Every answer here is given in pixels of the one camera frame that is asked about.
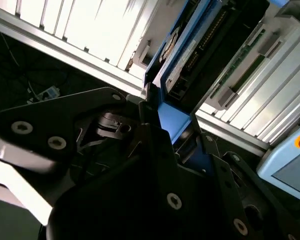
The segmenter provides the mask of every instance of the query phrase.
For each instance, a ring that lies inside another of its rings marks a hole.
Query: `screw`
[[[213,139],[212,137],[210,137],[210,136],[205,136],[205,138],[206,138],[209,142],[213,142],[213,141],[214,141],[214,139]]]
[[[15,134],[30,134],[33,131],[33,129],[34,128],[32,127],[32,125],[26,121],[16,121],[11,125],[11,130]]]
[[[172,193],[172,192],[169,193],[166,196],[166,199],[167,199],[168,204],[170,205],[170,207],[172,207],[173,209],[179,210],[182,207],[181,199],[175,193]]]
[[[121,100],[121,97],[117,94],[112,94],[112,97],[115,99],[115,100]]]
[[[67,142],[62,137],[52,136],[48,139],[48,145],[54,150],[62,150],[66,147]]]
[[[248,228],[247,226],[244,224],[243,221],[241,221],[238,218],[235,218],[233,220],[233,225],[235,226],[235,228],[238,230],[238,232],[243,235],[243,236],[247,236],[248,235]]]
[[[232,155],[235,161],[240,162],[240,158],[237,155]]]
[[[288,234],[288,239],[289,240],[297,240],[292,234]]]

